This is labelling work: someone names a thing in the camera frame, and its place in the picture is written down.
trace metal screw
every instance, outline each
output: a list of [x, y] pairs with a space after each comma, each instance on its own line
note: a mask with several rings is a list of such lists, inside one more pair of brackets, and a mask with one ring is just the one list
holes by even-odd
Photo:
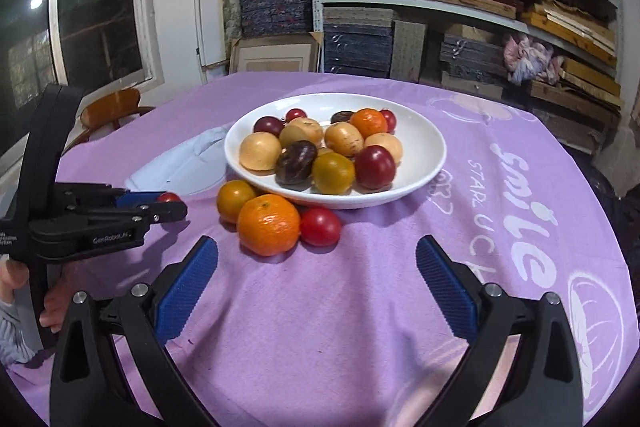
[[149, 286], [147, 286], [143, 282], [139, 282], [131, 289], [131, 295], [133, 295], [134, 297], [144, 297], [148, 291]]
[[82, 304], [84, 301], [86, 301], [86, 292], [76, 292], [74, 295], [74, 302], [76, 304]]
[[485, 284], [484, 285], [484, 291], [490, 297], [499, 297], [500, 295], [502, 295], [502, 288], [500, 288], [500, 286], [498, 286], [494, 282], [490, 282], [489, 284]]
[[545, 298], [546, 301], [549, 304], [553, 304], [553, 306], [560, 303], [560, 296], [557, 293], [548, 292], [545, 294]]

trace table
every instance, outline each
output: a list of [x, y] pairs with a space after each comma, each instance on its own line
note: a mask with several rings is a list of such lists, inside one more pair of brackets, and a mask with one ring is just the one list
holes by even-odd
[[[332, 251], [241, 253], [222, 227], [218, 187], [188, 196], [188, 220], [153, 227], [143, 248], [83, 262], [96, 298], [152, 281], [202, 235], [220, 263], [182, 335], [167, 348], [222, 426], [400, 427], [428, 406], [466, 343], [452, 336], [415, 267], [433, 234], [482, 282], [510, 295], [558, 293], [580, 356], [585, 419], [604, 403], [638, 350], [628, 269], [606, 216], [572, 158], [529, 113], [466, 94], [340, 74], [238, 73], [192, 90], [61, 161], [59, 180], [124, 180], [160, 153], [263, 103], [311, 92], [356, 92], [430, 118], [448, 146], [444, 169], [394, 203], [339, 212]], [[140, 404], [155, 411], [116, 345]], [[51, 359], [12, 368], [48, 417]]]

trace cherry tomato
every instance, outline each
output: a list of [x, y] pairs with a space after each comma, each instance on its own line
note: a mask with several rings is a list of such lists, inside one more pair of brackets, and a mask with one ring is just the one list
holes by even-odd
[[254, 124], [254, 132], [268, 132], [273, 134], [276, 138], [280, 136], [283, 129], [284, 124], [275, 116], [264, 116], [262, 118], [258, 118]]
[[380, 145], [365, 147], [356, 156], [356, 181], [365, 188], [378, 190], [390, 185], [396, 177], [396, 162]]
[[295, 120], [296, 118], [306, 118], [306, 112], [302, 109], [289, 109], [284, 117], [287, 122]]
[[330, 247], [340, 239], [340, 219], [327, 208], [310, 208], [300, 220], [302, 241], [314, 247]]
[[380, 112], [382, 113], [382, 116], [384, 116], [386, 120], [386, 131], [393, 132], [396, 128], [396, 125], [398, 124], [398, 120], [396, 120], [396, 115], [394, 115], [388, 109], [382, 109], [380, 110]]
[[160, 203], [166, 203], [167, 201], [182, 200], [180, 199], [180, 196], [178, 196], [178, 194], [174, 194], [173, 192], [164, 192], [158, 196], [158, 199], [156, 199], [156, 201], [159, 201]]

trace human hand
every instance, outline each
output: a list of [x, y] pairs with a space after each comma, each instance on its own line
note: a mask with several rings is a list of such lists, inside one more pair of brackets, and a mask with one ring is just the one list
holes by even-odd
[[0, 258], [0, 301], [12, 304], [14, 290], [22, 288], [28, 280], [29, 269], [26, 264], [9, 259], [8, 255]]
[[44, 311], [40, 314], [40, 325], [43, 328], [51, 328], [52, 333], [58, 333], [62, 329], [66, 310], [76, 291], [72, 282], [72, 272], [72, 264], [63, 266], [60, 279], [44, 297]]

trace potato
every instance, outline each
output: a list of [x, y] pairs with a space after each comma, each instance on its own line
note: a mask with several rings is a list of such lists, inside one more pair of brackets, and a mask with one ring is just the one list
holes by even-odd
[[304, 130], [302, 130], [300, 127], [298, 126], [290, 126], [290, 125], [286, 125], [284, 126], [284, 129], [280, 132], [280, 144], [282, 145], [282, 148], [285, 149], [287, 148], [289, 145], [291, 145], [293, 142], [298, 142], [300, 140], [308, 140], [308, 137], [306, 137], [306, 132], [304, 132]]
[[289, 125], [300, 127], [300, 129], [305, 132], [306, 139], [315, 144], [316, 147], [320, 147], [320, 145], [322, 145], [322, 127], [316, 120], [302, 117], [295, 118], [289, 122], [287, 127]]
[[355, 156], [364, 147], [362, 134], [348, 122], [330, 125], [324, 133], [324, 143], [329, 149], [343, 156]]
[[254, 132], [240, 144], [240, 165], [252, 171], [270, 171], [282, 152], [279, 140], [268, 132]]
[[369, 136], [364, 140], [364, 147], [369, 147], [370, 145], [380, 145], [381, 147], [384, 147], [391, 153], [396, 164], [399, 164], [402, 160], [402, 154], [404, 153], [402, 149], [402, 142], [388, 132], [379, 132]]

